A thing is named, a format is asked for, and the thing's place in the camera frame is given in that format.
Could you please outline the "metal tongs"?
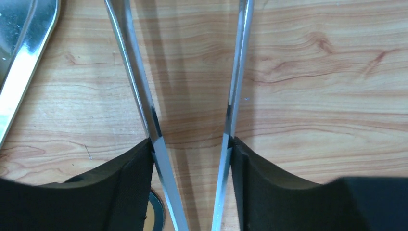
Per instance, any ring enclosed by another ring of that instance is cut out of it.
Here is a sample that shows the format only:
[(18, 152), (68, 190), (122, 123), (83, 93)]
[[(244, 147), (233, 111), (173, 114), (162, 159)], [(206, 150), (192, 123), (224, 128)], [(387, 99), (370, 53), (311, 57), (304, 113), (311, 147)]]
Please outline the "metal tongs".
[[(177, 231), (186, 231), (188, 230), (187, 220), (146, 77), (134, 30), (130, 2), (128, 0), (107, 0), (105, 1), (105, 5), (144, 125), (145, 133), (153, 144), (153, 159), (164, 190), (174, 228)], [(232, 77), (211, 226), (213, 231), (221, 230), (232, 154), (232, 138), (235, 136), (238, 118), (253, 12), (254, 1), (241, 0), (239, 2)]]

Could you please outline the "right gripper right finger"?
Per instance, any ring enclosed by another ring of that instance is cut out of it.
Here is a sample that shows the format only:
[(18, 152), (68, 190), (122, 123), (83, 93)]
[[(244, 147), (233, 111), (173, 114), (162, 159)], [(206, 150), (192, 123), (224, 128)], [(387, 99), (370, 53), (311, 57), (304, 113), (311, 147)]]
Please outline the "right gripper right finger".
[(341, 177), (318, 184), (230, 140), (242, 231), (405, 231), (406, 177)]

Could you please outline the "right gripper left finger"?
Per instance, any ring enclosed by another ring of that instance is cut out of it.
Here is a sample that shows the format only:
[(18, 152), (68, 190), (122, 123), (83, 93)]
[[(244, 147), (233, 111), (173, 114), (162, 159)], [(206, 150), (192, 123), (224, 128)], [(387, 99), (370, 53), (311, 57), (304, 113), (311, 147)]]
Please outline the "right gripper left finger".
[(124, 154), (62, 183), (0, 181), (3, 231), (141, 231), (153, 173), (145, 139)]

